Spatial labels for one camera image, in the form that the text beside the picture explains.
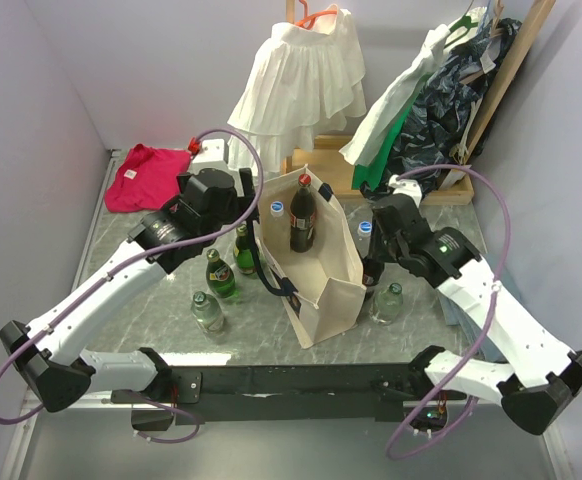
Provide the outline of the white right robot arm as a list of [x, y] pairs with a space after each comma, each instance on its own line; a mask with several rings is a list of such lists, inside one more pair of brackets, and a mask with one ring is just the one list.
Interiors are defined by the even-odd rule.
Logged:
[[371, 257], [425, 279], [505, 358], [502, 363], [464, 361], [429, 346], [408, 366], [412, 392], [430, 399], [448, 388], [487, 400], [525, 432], [543, 434], [582, 390], [582, 350], [553, 336], [496, 282], [487, 260], [459, 230], [432, 230], [410, 196], [387, 196], [371, 210]]

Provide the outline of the beige canvas tote bag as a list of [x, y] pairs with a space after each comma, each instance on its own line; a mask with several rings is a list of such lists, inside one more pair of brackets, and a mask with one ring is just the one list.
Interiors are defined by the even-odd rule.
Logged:
[[[287, 238], [271, 232], [270, 204], [282, 201], [290, 215], [298, 178], [303, 173], [312, 179], [317, 219], [312, 248], [297, 253], [290, 248], [290, 230]], [[330, 186], [304, 166], [267, 180], [258, 207], [256, 238], [274, 283], [288, 280], [295, 288], [282, 302], [300, 346], [308, 349], [353, 328], [366, 293], [363, 266], [344, 210]]]

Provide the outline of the large cola bottle red cap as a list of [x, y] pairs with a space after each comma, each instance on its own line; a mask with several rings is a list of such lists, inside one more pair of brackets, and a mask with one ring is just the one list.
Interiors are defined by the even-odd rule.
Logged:
[[298, 190], [290, 205], [290, 248], [297, 253], [310, 250], [314, 242], [316, 202], [311, 191], [311, 176], [298, 178]]

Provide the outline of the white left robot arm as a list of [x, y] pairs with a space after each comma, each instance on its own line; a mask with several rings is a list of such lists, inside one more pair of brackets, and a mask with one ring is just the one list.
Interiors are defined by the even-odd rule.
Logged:
[[50, 413], [87, 393], [130, 390], [163, 401], [174, 388], [171, 367], [153, 349], [87, 350], [92, 337], [135, 296], [248, 218], [256, 207], [252, 172], [237, 178], [214, 168], [177, 178], [180, 192], [145, 215], [99, 270], [60, 304], [27, 324], [0, 330], [15, 369]]

